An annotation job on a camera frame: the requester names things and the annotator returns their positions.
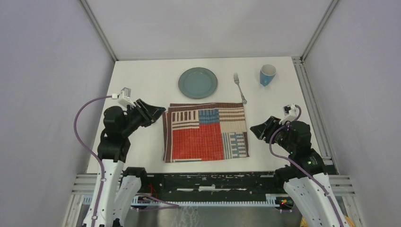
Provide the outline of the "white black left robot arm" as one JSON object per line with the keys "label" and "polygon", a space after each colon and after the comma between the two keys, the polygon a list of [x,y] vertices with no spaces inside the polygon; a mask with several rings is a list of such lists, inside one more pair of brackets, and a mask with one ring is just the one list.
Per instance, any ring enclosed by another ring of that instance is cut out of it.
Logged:
{"label": "white black left robot arm", "polygon": [[112,106],[104,111],[101,139],[95,155],[99,168],[85,227],[122,227],[137,192],[149,185],[143,167],[124,168],[130,148],[129,136],[139,127],[155,123],[164,107],[149,105],[141,99],[128,101],[126,109]]}

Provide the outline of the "striped patchwork placemat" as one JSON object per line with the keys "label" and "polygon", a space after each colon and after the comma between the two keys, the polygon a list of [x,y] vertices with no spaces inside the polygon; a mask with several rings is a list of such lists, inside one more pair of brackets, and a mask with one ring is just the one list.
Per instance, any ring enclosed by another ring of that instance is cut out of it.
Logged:
{"label": "striped patchwork placemat", "polygon": [[249,157],[242,103],[170,104],[162,120],[166,163]]}

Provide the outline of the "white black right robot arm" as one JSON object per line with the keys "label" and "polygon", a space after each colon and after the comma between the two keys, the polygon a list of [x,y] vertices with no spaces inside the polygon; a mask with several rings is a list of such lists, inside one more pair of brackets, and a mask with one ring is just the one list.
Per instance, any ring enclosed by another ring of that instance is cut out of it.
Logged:
{"label": "white black right robot arm", "polygon": [[312,148],[308,124],[280,123],[272,116],[250,130],[269,145],[273,156],[290,163],[275,170],[273,187],[290,196],[310,227],[349,226],[333,193],[326,165]]}

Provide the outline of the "blue ceramic mug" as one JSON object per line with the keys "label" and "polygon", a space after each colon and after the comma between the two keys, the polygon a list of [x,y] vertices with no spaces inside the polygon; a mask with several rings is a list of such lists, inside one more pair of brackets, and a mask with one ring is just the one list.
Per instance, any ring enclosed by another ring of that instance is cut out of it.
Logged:
{"label": "blue ceramic mug", "polygon": [[261,67],[259,80],[264,87],[267,86],[276,76],[276,67],[271,64],[265,64]]}

